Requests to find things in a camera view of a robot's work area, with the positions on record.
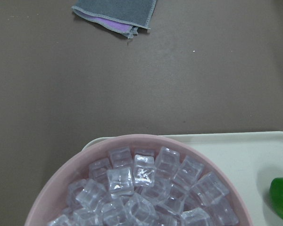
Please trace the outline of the pile of clear ice cubes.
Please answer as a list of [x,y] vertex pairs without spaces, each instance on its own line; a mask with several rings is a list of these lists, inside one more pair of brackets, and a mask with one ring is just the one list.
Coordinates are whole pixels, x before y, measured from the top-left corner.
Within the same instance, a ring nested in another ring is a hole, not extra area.
[[229,189],[214,172],[177,151],[121,147],[92,162],[67,188],[50,226],[236,226]]

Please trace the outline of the pink bowl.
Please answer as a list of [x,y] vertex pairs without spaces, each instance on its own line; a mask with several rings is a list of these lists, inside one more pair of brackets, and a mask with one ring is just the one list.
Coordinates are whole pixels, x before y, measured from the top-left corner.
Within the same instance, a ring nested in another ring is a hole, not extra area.
[[73,156],[65,164],[63,164],[55,174],[49,179],[36,198],[26,219],[27,226],[45,226],[47,222],[55,219],[61,211],[66,207],[67,187],[70,183],[88,176],[88,165],[96,160],[107,156],[108,151],[118,147],[128,146],[131,150],[135,148],[154,149],[156,152],[162,146],[169,147],[180,153],[181,159],[189,155],[205,164],[204,172],[213,171],[228,186],[230,195],[229,202],[232,204],[233,210],[236,212],[241,226],[251,226],[249,211],[238,192],[234,180],[229,176],[222,167],[230,163],[229,160],[223,159],[222,163],[218,163],[211,157],[200,152],[200,148],[196,145],[188,144],[191,140],[195,143],[204,137],[204,143],[207,144],[212,139],[208,134],[197,135],[146,135],[132,134],[118,137],[101,137],[89,142],[82,151]]

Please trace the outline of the grey folded cloth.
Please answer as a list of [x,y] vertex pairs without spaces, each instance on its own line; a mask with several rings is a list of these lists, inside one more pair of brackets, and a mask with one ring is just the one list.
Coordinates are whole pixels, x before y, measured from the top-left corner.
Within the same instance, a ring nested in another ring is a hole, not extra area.
[[155,0],[79,0],[71,9],[89,22],[132,39],[139,28],[149,29],[155,6]]

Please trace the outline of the cream plastic tray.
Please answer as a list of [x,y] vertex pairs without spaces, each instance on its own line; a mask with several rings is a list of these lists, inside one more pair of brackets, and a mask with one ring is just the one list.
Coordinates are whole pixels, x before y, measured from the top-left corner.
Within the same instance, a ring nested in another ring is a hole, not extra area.
[[283,131],[164,135],[207,157],[235,188],[227,196],[241,226],[283,226],[269,200],[283,177]]

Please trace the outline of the green lime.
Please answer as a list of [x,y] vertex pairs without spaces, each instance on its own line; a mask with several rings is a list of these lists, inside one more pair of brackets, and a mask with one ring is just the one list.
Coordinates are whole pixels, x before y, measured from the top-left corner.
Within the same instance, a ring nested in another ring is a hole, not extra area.
[[283,177],[272,180],[269,196],[274,211],[283,220]]

